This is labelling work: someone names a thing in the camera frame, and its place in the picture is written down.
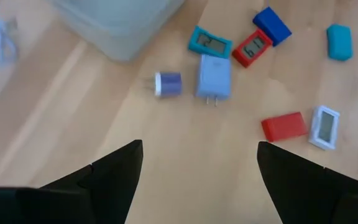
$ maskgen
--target translucent plastic bin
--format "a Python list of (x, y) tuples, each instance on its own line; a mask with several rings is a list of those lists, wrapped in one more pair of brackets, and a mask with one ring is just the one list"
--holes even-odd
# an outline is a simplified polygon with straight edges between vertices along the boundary
[(184, 0), (52, 0), (65, 23), (113, 60), (133, 59)]

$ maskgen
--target wooden floor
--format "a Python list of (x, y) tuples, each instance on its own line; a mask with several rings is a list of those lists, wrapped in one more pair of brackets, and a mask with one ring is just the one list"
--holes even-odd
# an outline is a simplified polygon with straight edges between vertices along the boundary
[[(144, 140), (144, 165), (127, 223), (280, 223), (260, 176), (260, 121), (316, 105), (341, 113), (337, 150), (307, 136), (277, 143), (358, 179), (358, 0), (270, 0), (292, 30), (250, 68), (233, 60), (232, 98), (194, 97), (195, 25), (239, 44), (263, 0), (188, 0), (141, 56), (114, 63), (70, 32), (43, 0), (0, 0), (16, 17), (20, 60), (0, 70), (0, 185), (40, 187)], [(327, 58), (326, 28), (351, 27), (354, 58)], [(184, 94), (158, 100), (146, 79), (180, 71)]]

